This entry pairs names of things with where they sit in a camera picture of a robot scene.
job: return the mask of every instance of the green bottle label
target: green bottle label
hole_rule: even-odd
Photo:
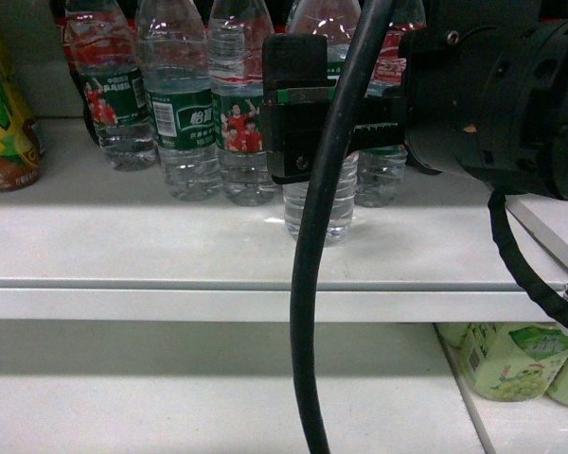
[[[537,326],[510,331],[515,344],[535,360],[543,360],[568,350],[568,337],[559,330],[547,330]]]
[[[210,89],[195,93],[148,91],[156,142],[170,149],[195,149],[215,143]]]
[[[148,116],[141,71],[111,76],[80,75],[84,95],[98,126],[131,125]]]
[[[212,95],[215,135],[220,149],[252,153],[263,150],[259,106],[263,96]]]

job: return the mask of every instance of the plastic water bottle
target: plastic water bottle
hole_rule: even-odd
[[[227,199],[257,206],[274,197],[260,133],[264,39],[274,27],[263,0],[215,0],[208,56],[217,153]]]
[[[206,35],[189,0],[141,0],[136,18],[141,72],[160,167],[181,201],[215,196],[215,150]]]
[[[326,36],[328,77],[338,79],[359,20],[360,4],[357,0],[332,0],[329,2],[300,0],[291,9],[287,31]],[[351,224],[357,168],[358,153],[352,153],[344,161],[339,176],[328,222],[327,245],[342,240]],[[293,238],[298,237],[308,186],[308,183],[292,183],[283,186],[284,221]]]
[[[328,221],[326,246],[341,241],[349,230],[353,217],[353,198],[356,193],[358,153],[351,153],[343,162],[334,204]],[[307,197],[309,183],[284,184],[284,223],[294,239],[299,236],[299,227]]]
[[[396,197],[408,152],[404,146],[363,149],[359,152],[355,202],[367,208],[386,206]]]
[[[299,3],[301,0],[293,0],[291,4],[291,9],[288,11],[288,18],[286,19],[286,28],[285,31],[288,33],[291,31],[291,25],[293,24],[294,14],[296,13],[296,9],[299,7]]]
[[[300,0],[289,15],[289,33],[327,37],[328,77],[339,78],[360,20],[358,0]]]
[[[66,34],[99,145],[115,170],[156,162],[133,32],[116,0],[67,0]]]
[[[406,59],[398,56],[401,37],[409,30],[425,26],[425,9],[420,0],[400,0],[393,22],[382,44],[366,94],[381,96],[385,88],[399,85]],[[404,147],[360,150],[356,203],[367,208],[388,205],[396,196],[404,174],[408,153]]]

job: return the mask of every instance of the screw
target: screw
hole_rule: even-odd
[[[299,156],[296,160],[296,166],[299,170],[307,170],[310,168],[310,162],[305,159],[305,156]]]
[[[456,31],[456,30],[450,30],[446,34],[446,44],[447,45],[457,45],[460,39],[461,39],[461,36],[458,34],[458,31]]]

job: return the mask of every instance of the red jersey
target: red jersey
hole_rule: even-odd
[[[246,118],[248,118],[249,116],[250,115],[248,113],[241,113],[238,118],[234,118],[234,115],[230,115],[229,118],[227,118],[227,124],[234,125],[236,127],[236,131],[238,132],[238,137],[240,137],[242,133],[246,130],[246,125],[244,125],[244,121],[246,121]]]
[[[244,151],[260,151],[262,136],[259,131],[244,131],[242,133],[242,144],[246,147]]]
[[[242,151],[242,138],[238,136],[234,140],[227,139],[225,141],[225,149],[231,149],[233,151]]]
[[[99,123],[104,125],[114,125],[117,123],[117,115],[115,114],[115,110],[112,106],[108,106],[107,104],[103,107],[97,106],[95,113],[98,117]]]

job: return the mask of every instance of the soccer player image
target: soccer player image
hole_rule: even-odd
[[[244,121],[246,119],[251,118],[257,114],[257,108],[251,102],[250,99],[244,99],[246,104],[250,109],[248,113],[242,113],[240,105],[236,102],[231,105],[231,115],[226,116],[224,113],[221,114],[221,122],[223,124],[233,125],[236,127],[236,131],[238,132],[238,136],[241,136],[242,133],[246,130],[244,125]]]
[[[236,130],[234,125],[225,125],[223,123],[222,136],[225,139],[225,149],[242,151],[242,138],[238,135],[238,130]]]
[[[242,132],[242,151],[261,151],[263,149],[263,137],[257,131],[257,122],[252,116],[244,120],[246,129]]]

